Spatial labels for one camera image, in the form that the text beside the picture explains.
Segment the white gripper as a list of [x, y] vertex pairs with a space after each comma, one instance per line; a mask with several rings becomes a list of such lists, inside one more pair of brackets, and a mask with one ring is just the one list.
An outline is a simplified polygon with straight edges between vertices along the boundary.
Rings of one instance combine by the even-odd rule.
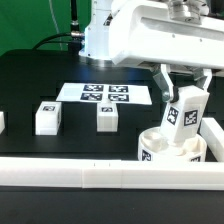
[[224, 20], [209, 17], [204, 2], [199, 6], [200, 22], [195, 24], [187, 18], [174, 20], [166, 2], [114, 0], [109, 57], [120, 66], [161, 64], [153, 79], [166, 103], [179, 100], [168, 64], [200, 67], [194, 72], [194, 80], [198, 88], [206, 91], [212, 80], [211, 69], [224, 69]]

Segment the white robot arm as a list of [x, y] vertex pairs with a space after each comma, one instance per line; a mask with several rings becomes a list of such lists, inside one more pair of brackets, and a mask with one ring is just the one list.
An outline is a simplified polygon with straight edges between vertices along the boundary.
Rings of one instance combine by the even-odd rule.
[[207, 89], [214, 69], [224, 70], [224, 20], [206, 0], [91, 0], [80, 57], [101, 66], [145, 68], [163, 100], [178, 100], [172, 73], [192, 74]]

